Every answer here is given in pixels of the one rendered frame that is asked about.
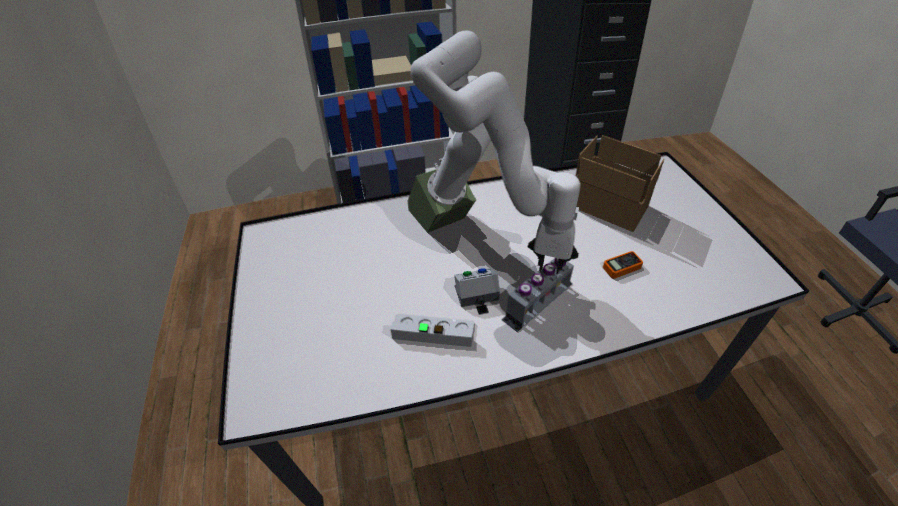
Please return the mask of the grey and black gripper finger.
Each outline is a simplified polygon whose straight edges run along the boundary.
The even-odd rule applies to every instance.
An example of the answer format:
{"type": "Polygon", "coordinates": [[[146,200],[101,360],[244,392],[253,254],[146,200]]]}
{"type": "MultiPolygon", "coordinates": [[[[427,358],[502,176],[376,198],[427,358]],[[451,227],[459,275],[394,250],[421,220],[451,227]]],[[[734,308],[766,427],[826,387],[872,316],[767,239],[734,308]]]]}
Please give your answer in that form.
{"type": "MultiPolygon", "coordinates": [[[[531,249],[533,252],[534,252],[534,242],[535,242],[535,238],[534,238],[532,241],[530,241],[530,242],[528,243],[528,246],[527,246],[527,247],[528,247],[529,249],[531,249]]],[[[539,260],[538,260],[538,266],[540,266],[539,270],[541,271],[542,268],[543,268],[545,255],[543,256],[543,255],[538,254],[538,253],[536,253],[536,252],[534,252],[534,253],[536,254],[536,256],[537,256],[538,259],[539,259],[539,260]]]]}
{"type": "Polygon", "coordinates": [[[562,267],[563,267],[563,265],[564,265],[565,262],[568,262],[568,261],[570,261],[571,259],[576,259],[576,258],[578,258],[578,256],[579,256],[579,253],[577,252],[577,250],[576,250],[576,248],[575,248],[575,246],[574,246],[574,247],[573,247],[573,252],[572,252],[572,255],[571,255],[571,258],[570,258],[570,259],[567,259],[567,260],[560,259],[560,261],[558,261],[556,274],[559,273],[559,270],[562,271],[562,267]]]}

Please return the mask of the orange rectangular block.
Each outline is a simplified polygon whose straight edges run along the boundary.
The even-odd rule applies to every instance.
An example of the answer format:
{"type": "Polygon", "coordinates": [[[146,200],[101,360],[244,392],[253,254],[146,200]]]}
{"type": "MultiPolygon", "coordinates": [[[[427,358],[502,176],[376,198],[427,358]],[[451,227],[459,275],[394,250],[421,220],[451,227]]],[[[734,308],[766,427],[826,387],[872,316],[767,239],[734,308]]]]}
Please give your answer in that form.
{"type": "Polygon", "coordinates": [[[615,279],[641,269],[642,265],[643,261],[639,256],[635,252],[630,251],[605,260],[603,269],[612,279],[615,279]]]}

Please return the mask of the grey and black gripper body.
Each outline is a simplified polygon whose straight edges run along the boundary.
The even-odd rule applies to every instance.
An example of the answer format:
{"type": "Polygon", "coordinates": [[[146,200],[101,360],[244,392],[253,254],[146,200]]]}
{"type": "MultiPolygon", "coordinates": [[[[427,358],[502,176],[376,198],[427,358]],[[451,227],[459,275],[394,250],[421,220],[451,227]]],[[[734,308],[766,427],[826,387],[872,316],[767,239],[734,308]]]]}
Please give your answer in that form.
{"type": "Polygon", "coordinates": [[[556,231],[546,226],[542,217],[537,229],[534,251],[545,256],[570,259],[575,239],[575,223],[572,226],[565,231],[556,231]]]}

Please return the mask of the grey button housing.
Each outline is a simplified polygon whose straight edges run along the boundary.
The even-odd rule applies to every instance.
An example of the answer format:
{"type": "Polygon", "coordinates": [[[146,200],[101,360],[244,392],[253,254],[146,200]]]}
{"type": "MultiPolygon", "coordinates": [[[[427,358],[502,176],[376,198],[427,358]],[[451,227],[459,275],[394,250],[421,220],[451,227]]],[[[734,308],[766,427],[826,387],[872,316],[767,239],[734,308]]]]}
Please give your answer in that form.
{"type": "Polygon", "coordinates": [[[486,302],[499,300],[498,274],[492,269],[479,269],[455,274],[455,289],[461,307],[476,305],[478,314],[489,313],[486,302]]]}

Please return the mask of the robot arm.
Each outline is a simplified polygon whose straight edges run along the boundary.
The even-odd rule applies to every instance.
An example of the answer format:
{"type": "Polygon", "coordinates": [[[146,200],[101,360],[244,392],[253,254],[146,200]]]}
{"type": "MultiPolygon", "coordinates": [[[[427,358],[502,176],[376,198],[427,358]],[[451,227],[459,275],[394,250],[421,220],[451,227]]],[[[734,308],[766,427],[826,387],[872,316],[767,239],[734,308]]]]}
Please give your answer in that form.
{"type": "Polygon", "coordinates": [[[553,230],[568,230],[578,215],[580,181],[570,173],[533,166],[529,131],[506,78],[498,72],[468,76],[481,52],[479,37],[461,31],[411,65],[414,84],[455,132],[440,167],[434,164],[428,192],[440,204],[459,203],[468,178],[492,141],[515,208],[525,216],[543,217],[553,230]]]}

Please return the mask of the brown cardboard box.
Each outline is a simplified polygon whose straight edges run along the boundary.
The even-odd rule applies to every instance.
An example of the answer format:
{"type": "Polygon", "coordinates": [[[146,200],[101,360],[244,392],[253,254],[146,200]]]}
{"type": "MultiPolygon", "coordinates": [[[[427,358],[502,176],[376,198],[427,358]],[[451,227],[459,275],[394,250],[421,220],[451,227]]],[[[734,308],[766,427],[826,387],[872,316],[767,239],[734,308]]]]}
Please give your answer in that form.
{"type": "Polygon", "coordinates": [[[579,154],[575,176],[581,189],[577,207],[634,232],[649,206],[648,195],[651,201],[652,183],[655,188],[664,159],[659,165],[661,155],[603,135],[597,157],[597,137],[579,154]]]}

